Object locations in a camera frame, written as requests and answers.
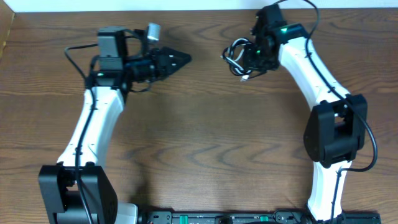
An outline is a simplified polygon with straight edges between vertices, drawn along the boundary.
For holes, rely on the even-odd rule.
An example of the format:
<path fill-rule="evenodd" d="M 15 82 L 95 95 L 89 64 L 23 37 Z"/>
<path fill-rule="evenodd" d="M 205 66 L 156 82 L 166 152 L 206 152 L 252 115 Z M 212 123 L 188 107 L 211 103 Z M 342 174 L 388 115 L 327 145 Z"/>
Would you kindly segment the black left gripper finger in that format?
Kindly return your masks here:
<path fill-rule="evenodd" d="M 165 55 L 165 58 L 170 61 L 170 63 L 186 64 L 192 61 L 190 54 L 171 49 L 170 47 L 163 47 L 162 52 Z"/>
<path fill-rule="evenodd" d="M 167 62 L 160 66 L 160 79 L 165 80 L 186 65 L 183 61 Z"/>

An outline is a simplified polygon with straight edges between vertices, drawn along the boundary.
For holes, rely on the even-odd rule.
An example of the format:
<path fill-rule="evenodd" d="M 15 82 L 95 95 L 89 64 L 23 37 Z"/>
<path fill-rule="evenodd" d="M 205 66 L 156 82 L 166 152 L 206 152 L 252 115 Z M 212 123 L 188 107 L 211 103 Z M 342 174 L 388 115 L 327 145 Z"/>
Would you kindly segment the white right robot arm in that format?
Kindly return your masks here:
<path fill-rule="evenodd" d="M 315 223 L 342 217 L 345 172 L 363 148 L 367 103 L 352 95 L 330 73 L 299 23 L 289 24 L 277 4 L 256 13 L 254 42 L 244 48 L 240 71 L 266 73 L 284 67 L 304 95 L 310 116 L 303 144 L 313 161 L 312 192 L 307 210 Z"/>

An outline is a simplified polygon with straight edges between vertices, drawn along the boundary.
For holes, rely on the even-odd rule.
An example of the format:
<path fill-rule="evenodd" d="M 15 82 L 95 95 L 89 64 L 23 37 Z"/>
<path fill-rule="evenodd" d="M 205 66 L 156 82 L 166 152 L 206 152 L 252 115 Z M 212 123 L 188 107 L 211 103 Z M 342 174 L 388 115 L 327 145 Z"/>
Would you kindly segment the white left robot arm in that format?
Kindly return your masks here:
<path fill-rule="evenodd" d="M 120 202 L 104 171 L 109 142 L 134 83 L 152 86 L 191 61 L 189 54 L 158 48 L 160 25 L 104 27 L 99 49 L 82 73 L 83 108 L 73 135 L 53 165 L 42 166 L 39 187 L 50 223 L 138 223 L 138 206 Z"/>

